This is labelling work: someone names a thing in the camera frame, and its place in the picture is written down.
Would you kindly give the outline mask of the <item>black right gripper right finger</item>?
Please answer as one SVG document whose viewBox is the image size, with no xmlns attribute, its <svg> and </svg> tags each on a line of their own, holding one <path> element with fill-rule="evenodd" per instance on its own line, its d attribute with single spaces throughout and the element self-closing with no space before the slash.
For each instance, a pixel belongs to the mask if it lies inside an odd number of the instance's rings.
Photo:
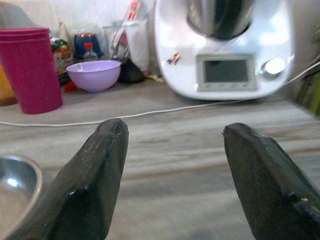
<svg viewBox="0 0 320 240">
<path fill-rule="evenodd" d="M 240 204 L 256 240 L 318 240 L 320 190 L 271 137 L 244 123 L 223 129 Z"/>
</svg>

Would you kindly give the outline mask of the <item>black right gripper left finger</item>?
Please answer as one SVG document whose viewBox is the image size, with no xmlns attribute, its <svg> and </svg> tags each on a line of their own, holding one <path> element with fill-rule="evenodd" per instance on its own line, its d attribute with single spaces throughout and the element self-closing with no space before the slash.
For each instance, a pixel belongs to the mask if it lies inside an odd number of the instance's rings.
<svg viewBox="0 0 320 240">
<path fill-rule="evenodd" d="M 100 123 L 8 239 L 106 239 L 128 142 L 128 126 L 122 119 Z"/>
</svg>

